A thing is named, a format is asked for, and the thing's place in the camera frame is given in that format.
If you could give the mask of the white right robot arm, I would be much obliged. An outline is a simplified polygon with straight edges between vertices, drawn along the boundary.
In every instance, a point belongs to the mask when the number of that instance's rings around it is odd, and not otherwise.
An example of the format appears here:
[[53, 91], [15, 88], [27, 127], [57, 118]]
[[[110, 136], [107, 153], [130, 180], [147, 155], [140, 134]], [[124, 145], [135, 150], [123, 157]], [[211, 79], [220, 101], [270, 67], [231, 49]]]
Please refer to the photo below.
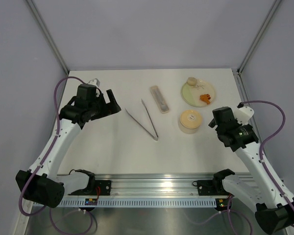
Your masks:
[[209, 127], [214, 128], [224, 146], [241, 159], [258, 186], [258, 190], [254, 190], [232, 170], [225, 169], [214, 174], [213, 190], [218, 194], [228, 192], [236, 196], [254, 213], [258, 225], [269, 235], [294, 227], [294, 194], [270, 165], [253, 127], [248, 123], [254, 110], [239, 105], [235, 111], [221, 107], [212, 113]]

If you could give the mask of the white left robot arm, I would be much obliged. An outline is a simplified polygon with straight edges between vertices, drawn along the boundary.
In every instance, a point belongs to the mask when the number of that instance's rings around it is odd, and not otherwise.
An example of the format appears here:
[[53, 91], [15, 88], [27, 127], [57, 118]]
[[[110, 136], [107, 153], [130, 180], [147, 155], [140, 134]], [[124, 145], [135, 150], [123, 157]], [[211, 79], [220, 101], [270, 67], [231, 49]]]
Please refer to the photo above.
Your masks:
[[92, 194], [96, 188], [94, 173], [79, 169], [66, 176], [58, 176], [59, 167], [72, 142], [85, 124], [121, 111], [112, 90], [101, 90], [91, 84], [81, 84], [68, 104], [62, 107], [55, 133], [51, 136], [37, 160], [27, 171], [20, 170], [16, 182], [23, 199], [57, 207], [62, 198], [74, 192]]

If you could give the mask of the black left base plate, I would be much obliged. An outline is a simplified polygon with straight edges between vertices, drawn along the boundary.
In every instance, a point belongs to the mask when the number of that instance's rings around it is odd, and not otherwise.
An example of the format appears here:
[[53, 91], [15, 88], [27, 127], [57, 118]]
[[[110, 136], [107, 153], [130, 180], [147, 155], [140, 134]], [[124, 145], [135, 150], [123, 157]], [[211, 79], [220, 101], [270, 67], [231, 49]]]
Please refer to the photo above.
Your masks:
[[110, 196], [111, 180], [96, 180], [94, 186], [89, 186], [85, 189], [76, 190], [69, 195], [74, 196]]

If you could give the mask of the white rice ball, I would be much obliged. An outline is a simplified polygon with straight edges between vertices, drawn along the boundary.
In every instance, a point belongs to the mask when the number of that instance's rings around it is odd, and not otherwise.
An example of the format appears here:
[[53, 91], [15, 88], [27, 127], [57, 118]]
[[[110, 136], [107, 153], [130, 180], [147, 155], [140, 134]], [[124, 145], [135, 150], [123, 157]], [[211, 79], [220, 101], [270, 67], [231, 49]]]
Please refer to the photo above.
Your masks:
[[197, 84], [197, 79], [194, 78], [194, 77], [189, 77], [189, 78], [187, 79], [187, 84], [188, 84], [189, 86], [195, 86], [195, 85]]

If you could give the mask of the orange fried nugget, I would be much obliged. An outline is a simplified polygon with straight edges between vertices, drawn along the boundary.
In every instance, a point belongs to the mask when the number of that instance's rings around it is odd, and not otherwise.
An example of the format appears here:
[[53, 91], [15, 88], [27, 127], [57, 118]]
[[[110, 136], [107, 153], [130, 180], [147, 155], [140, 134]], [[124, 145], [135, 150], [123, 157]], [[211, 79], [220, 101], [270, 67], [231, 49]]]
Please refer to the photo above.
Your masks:
[[207, 103], [207, 104], [210, 104], [210, 95], [209, 94], [202, 94], [200, 95], [200, 100]]

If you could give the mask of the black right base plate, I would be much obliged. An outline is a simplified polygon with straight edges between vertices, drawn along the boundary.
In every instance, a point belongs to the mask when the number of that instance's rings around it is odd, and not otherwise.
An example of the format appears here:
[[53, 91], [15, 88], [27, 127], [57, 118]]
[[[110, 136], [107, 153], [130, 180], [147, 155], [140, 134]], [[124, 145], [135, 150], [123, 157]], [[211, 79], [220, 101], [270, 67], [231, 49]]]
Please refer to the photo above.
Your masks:
[[215, 183], [214, 180], [197, 180], [192, 185], [197, 188], [199, 196], [230, 196], [221, 183]]

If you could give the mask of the beige cutlery case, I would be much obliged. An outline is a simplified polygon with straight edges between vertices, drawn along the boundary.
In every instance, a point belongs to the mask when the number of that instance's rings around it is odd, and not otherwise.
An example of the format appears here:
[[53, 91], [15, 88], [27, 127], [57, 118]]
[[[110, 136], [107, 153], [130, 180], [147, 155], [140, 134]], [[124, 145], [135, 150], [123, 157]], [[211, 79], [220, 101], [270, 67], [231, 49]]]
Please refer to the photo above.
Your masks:
[[170, 111], [166, 100], [164, 99], [158, 86], [150, 87], [150, 92], [162, 114], [168, 113]]

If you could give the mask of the beige round lid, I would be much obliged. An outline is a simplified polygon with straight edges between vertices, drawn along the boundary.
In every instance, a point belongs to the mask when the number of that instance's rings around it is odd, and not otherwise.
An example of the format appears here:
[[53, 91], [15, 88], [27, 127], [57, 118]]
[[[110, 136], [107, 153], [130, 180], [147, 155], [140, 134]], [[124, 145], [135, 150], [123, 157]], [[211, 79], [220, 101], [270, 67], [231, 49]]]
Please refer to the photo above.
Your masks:
[[203, 117], [196, 110], [185, 110], [179, 118], [182, 126], [188, 129], [197, 129], [203, 122]]

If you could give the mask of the left aluminium frame post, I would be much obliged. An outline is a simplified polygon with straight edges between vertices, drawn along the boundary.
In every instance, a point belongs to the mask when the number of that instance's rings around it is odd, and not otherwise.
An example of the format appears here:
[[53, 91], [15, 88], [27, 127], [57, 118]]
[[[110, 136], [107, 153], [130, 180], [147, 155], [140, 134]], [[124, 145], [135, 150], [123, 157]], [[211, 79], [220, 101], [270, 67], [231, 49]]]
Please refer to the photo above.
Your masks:
[[55, 59], [57, 60], [59, 66], [61, 67], [61, 69], [63, 70], [63, 72], [65, 73], [65, 75], [69, 74], [69, 69], [68, 66], [62, 56], [62, 54], [60, 53], [48, 27], [47, 24], [45, 23], [45, 20], [43, 19], [36, 3], [34, 0], [24, 0], [24, 3], [26, 4], [26, 6], [28, 7], [30, 13], [32, 14], [34, 21], [36, 22], [38, 28], [40, 29], [43, 37], [45, 38], [49, 48], [51, 49]]

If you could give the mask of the metal tongs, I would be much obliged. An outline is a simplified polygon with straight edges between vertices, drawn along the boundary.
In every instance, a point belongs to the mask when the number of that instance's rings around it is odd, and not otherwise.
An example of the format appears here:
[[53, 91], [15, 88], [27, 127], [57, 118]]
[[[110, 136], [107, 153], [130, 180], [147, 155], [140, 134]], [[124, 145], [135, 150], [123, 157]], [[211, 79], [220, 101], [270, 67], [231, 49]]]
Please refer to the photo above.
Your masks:
[[129, 117], [142, 128], [154, 141], [159, 140], [159, 135], [148, 110], [146, 102], [141, 99], [125, 108]]

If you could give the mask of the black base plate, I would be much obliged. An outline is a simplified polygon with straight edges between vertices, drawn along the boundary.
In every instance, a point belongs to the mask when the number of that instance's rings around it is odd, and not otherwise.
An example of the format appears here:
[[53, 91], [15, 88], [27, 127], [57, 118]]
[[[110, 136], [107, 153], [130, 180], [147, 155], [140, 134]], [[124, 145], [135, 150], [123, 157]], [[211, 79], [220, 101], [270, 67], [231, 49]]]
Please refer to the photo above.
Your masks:
[[214, 180], [197, 180], [192, 185], [197, 188], [199, 196], [230, 196], [221, 183], [215, 183]]
[[69, 195], [74, 196], [110, 196], [111, 180], [96, 180], [94, 186], [89, 186], [85, 189], [76, 190]]

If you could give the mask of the right aluminium frame post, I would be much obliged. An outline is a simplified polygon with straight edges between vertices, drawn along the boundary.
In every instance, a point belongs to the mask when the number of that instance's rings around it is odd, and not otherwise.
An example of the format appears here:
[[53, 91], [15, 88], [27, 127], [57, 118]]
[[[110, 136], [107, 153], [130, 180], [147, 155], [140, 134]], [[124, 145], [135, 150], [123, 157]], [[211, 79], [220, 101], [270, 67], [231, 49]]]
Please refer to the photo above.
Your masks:
[[240, 66], [237, 69], [237, 73], [238, 75], [241, 75], [245, 69], [245, 67], [247, 66], [248, 62], [250, 61], [250, 59], [253, 56], [253, 53], [255, 52], [256, 48], [258, 47], [258, 45], [261, 42], [261, 39], [263, 38], [264, 34], [266, 33], [267, 29], [269, 28], [271, 22], [273, 21], [276, 13], [279, 10], [279, 7], [281, 6], [281, 4], [283, 3], [283, 0], [274, 0], [269, 11], [267, 12], [260, 28], [258, 29], [251, 45], [249, 46], [242, 62], [240, 63]]

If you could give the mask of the pale green plate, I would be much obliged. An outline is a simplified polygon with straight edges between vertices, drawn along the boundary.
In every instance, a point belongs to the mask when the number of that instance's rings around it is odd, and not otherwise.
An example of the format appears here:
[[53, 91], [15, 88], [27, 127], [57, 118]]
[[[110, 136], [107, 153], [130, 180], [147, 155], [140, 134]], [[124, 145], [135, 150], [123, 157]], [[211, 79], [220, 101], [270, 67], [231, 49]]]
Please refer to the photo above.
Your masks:
[[202, 94], [210, 95], [210, 104], [216, 97], [215, 88], [205, 80], [197, 79], [197, 84], [195, 86], [189, 86], [186, 82], [181, 88], [181, 96], [183, 100], [194, 107], [206, 107], [210, 105], [200, 100], [200, 95]]

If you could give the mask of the steel lunch box bowl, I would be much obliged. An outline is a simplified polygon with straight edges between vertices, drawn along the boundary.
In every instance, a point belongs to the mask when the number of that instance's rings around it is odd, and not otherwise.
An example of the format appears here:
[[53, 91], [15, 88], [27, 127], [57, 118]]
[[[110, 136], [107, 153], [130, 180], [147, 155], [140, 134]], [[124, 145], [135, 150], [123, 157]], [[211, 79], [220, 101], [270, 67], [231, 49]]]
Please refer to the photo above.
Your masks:
[[198, 125], [194, 128], [188, 128], [188, 127], [185, 127], [181, 121], [178, 121], [178, 127], [185, 134], [194, 134], [194, 133], [198, 132], [201, 125]]

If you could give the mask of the aluminium rail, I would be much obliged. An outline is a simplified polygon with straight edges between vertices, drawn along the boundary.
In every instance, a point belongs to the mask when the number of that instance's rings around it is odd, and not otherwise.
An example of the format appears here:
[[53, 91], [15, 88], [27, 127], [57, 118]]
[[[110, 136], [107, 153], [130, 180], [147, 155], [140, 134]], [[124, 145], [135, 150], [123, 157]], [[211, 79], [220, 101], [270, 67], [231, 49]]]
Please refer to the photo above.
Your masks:
[[177, 198], [197, 197], [196, 180], [210, 180], [212, 173], [184, 174], [97, 174], [97, 180], [111, 181], [111, 197]]

